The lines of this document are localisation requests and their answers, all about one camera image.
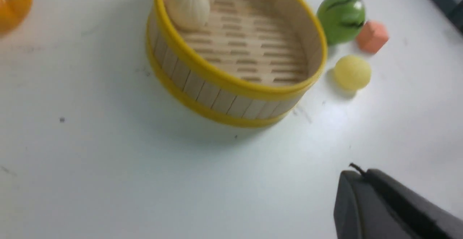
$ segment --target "steamed bun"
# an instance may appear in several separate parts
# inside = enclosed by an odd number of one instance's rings
[[[209,18],[209,0],[167,0],[167,13],[181,29],[198,30]]]

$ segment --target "dark speck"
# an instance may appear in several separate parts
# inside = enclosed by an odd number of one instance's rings
[[[5,168],[4,166],[0,166],[0,169],[1,169],[1,171],[3,171],[4,173],[7,173],[7,174],[12,175],[12,176],[16,176],[16,173],[14,173],[13,171],[11,171],[11,170]]]

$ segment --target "black object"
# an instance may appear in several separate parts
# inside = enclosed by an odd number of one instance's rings
[[[380,170],[343,171],[334,223],[338,239],[463,239],[463,221]]]
[[[432,0],[442,13],[463,33],[463,1]]]

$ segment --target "orange plastic container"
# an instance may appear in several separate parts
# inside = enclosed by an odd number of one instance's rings
[[[0,0],[0,35],[16,28],[31,6],[32,0]]]

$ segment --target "green ball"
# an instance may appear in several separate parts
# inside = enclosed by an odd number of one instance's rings
[[[362,0],[323,0],[317,10],[328,45],[352,41],[365,24]]]

